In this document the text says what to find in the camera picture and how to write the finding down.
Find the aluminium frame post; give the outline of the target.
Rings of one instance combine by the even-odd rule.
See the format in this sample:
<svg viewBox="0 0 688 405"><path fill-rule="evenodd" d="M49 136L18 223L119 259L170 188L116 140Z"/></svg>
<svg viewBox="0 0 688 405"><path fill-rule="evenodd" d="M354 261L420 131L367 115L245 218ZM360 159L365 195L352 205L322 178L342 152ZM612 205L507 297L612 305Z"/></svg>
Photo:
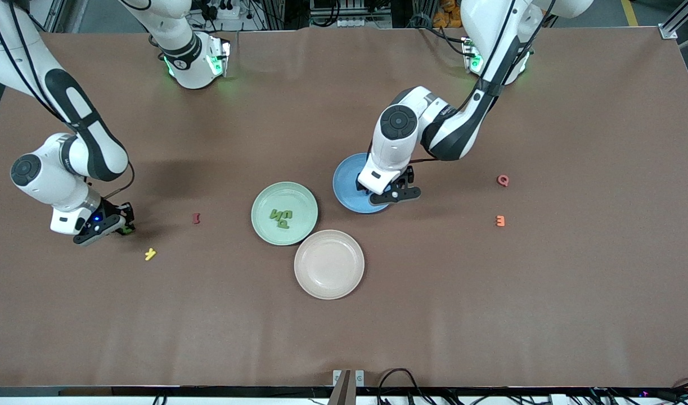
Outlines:
<svg viewBox="0 0 688 405"><path fill-rule="evenodd" d="M661 39L678 38L676 30L680 29L687 21L688 0L683 0L663 23L658 24L658 31Z"/></svg>

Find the beige plate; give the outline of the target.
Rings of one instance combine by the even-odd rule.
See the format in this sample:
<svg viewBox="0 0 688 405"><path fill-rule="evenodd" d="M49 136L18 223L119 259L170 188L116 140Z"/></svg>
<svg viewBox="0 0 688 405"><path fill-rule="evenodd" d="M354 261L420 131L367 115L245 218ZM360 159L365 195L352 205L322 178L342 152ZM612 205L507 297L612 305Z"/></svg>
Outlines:
<svg viewBox="0 0 688 405"><path fill-rule="evenodd" d="M326 229L311 234L296 251L293 269L300 287L321 300L352 293L365 273L365 256L347 233Z"/></svg>

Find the black table edge rail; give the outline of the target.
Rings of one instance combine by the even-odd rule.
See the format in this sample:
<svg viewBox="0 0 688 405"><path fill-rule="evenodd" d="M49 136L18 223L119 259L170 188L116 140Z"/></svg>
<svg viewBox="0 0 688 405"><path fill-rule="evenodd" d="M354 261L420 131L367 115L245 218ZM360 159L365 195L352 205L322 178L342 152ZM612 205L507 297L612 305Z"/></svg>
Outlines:
<svg viewBox="0 0 688 405"><path fill-rule="evenodd" d="M33 387L0 387L0 397L60 397L61 395L113 395L113 397L287 397L287 398L327 398L332 393L331 387L303 386L33 386ZM688 389L588 389L584 387L500 387L500 388L444 388L424 387L423 394L428 397L479 397L480 395L497 395L498 397L543 397L548 394L577 395L590 397L592 394L604 397L607 394L621 394L639 401L643 398L663 398L665 400L684 397L688 400Z"/></svg>

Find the bag of orange fruit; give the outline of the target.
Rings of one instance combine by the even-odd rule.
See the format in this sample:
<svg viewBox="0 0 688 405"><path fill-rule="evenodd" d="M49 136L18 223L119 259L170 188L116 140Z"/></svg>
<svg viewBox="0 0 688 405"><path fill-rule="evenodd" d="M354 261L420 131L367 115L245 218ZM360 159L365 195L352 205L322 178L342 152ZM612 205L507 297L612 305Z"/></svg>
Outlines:
<svg viewBox="0 0 688 405"><path fill-rule="evenodd" d="M460 0L439 0L436 13L431 18L433 28L461 28Z"/></svg>

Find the metal bracket with post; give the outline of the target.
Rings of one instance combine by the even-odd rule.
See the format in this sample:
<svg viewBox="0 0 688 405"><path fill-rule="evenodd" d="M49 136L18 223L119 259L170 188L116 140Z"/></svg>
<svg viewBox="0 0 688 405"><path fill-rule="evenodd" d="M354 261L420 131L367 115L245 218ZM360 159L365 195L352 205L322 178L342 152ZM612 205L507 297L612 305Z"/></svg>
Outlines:
<svg viewBox="0 0 688 405"><path fill-rule="evenodd" d="M357 405L357 389L365 386L364 371L336 370L332 376L334 388L327 405Z"/></svg>

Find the white power strip with plugs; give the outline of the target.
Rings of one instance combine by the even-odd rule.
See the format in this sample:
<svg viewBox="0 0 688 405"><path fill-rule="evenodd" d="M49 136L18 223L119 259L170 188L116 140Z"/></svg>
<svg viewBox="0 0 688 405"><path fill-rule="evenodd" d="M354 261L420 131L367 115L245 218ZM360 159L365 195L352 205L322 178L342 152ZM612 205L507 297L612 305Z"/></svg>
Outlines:
<svg viewBox="0 0 688 405"><path fill-rule="evenodd" d="M205 21L238 20L241 7L238 0L196 0Z"/></svg>

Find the green plate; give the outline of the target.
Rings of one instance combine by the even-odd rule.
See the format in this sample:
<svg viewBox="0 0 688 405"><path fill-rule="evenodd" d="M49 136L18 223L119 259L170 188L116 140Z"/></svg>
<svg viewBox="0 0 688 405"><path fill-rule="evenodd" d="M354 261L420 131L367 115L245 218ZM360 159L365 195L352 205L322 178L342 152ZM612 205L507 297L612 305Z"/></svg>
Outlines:
<svg viewBox="0 0 688 405"><path fill-rule="evenodd" d="M293 217L285 219L288 229L278 228L278 221L269 218L273 209L293 211ZM313 231L317 221L316 198L308 188L295 182L269 185L257 195L251 208L251 223L257 236L277 246L300 243Z"/></svg>

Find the matte table cover sheet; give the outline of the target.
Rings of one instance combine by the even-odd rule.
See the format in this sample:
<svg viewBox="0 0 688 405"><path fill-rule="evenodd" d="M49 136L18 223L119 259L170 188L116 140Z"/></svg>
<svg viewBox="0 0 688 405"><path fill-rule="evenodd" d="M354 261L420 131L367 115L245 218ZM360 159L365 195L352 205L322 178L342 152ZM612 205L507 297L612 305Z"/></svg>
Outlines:
<svg viewBox="0 0 688 405"><path fill-rule="evenodd" d="M475 77L415 30L253 31L197 91L145 34L45 34L136 169L136 231L87 247L9 177L64 130L0 102L0 385L666 386L688 377L688 72L657 28L543 30L464 159L418 163L418 200L341 206L332 175L398 92L459 105ZM501 187L497 177L509 177ZM302 242L251 223L295 182L361 246L346 297L298 284ZM200 213L200 224L192 224ZM496 225L504 215L506 226ZM144 253L154 248L150 261Z"/></svg>

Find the blue plate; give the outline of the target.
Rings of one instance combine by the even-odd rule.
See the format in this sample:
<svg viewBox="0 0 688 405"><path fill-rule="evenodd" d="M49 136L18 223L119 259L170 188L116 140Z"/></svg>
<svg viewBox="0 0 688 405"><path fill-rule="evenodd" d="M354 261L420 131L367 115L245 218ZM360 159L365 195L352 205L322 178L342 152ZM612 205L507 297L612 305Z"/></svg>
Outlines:
<svg viewBox="0 0 688 405"><path fill-rule="evenodd" d="M388 204L372 205L371 192L359 190L358 176L367 160L366 153L359 153L344 159L334 172L332 187L336 199L346 208L359 214L373 214L385 210Z"/></svg>

